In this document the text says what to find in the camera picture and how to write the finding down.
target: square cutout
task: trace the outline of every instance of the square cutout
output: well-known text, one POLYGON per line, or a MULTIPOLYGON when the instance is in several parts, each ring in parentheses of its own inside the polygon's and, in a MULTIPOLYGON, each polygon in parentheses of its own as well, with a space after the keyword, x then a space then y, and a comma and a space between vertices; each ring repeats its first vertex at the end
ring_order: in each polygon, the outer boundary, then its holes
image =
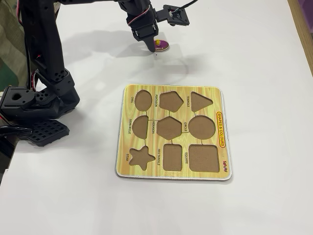
POLYGON ((219 155, 215 145, 189 146, 189 168, 196 172, 219 172, 219 155))

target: oval cutout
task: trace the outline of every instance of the oval cutout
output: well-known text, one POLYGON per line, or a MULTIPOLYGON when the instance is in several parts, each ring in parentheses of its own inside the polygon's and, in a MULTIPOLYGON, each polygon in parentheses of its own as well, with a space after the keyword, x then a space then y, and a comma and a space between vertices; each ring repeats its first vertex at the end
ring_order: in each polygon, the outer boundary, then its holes
POLYGON ((152 96, 146 90, 141 90, 135 97, 135 106, 139 111, 147 111, 152 105, 152 96))

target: triangle cutout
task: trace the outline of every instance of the triangle cutout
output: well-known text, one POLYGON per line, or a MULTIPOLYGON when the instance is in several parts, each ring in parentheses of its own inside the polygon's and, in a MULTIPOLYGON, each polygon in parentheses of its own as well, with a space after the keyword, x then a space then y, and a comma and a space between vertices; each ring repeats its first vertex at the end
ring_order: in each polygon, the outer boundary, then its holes
POLYGON ((195 92, 191 92, 191 111, 197 112, 209 105, 212 105, 213 101, 203 95, 195 92))

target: hexagon cutout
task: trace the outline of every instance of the hexagon cutout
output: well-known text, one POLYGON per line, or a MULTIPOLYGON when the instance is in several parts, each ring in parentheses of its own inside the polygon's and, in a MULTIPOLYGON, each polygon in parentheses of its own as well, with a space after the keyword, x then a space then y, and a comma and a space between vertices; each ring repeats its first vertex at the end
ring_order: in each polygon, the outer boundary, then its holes
POLYGON ((156 133, 170 141, 181 135, 181 122, 173 117, 166 117, 157 122, 156 133))
POLYGON ((166 109, 172 113, 178 111, 184 101, 177 92, 167 92, 160 94, 160 108, 166 109))

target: white wire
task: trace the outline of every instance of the white wire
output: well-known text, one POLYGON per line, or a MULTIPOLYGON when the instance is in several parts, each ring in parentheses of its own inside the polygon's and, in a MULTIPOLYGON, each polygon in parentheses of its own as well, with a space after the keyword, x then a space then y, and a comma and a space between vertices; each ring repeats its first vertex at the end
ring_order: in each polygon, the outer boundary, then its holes
POLYGON ((133 19, 128 23, 128 26, 130 26, 130 24, 131 24, 132 22, 134 22, 135 20, 137 20, 139 17, 141 17, 141 16, 147 14, 147 12, 149 11, 149 9, 150 9, 150 5, 149 5, 149 7, 148 7, 147 10, 145 10, 144 12, 142 12, 139 16, 133 18, 133 19))
POLYGON ((36 76, 36 73, 38 72, 38 69, 35 70, 31 76, 31 87, 34 91, 36 91, 36 86, 35 86, 35 76, 36 76))

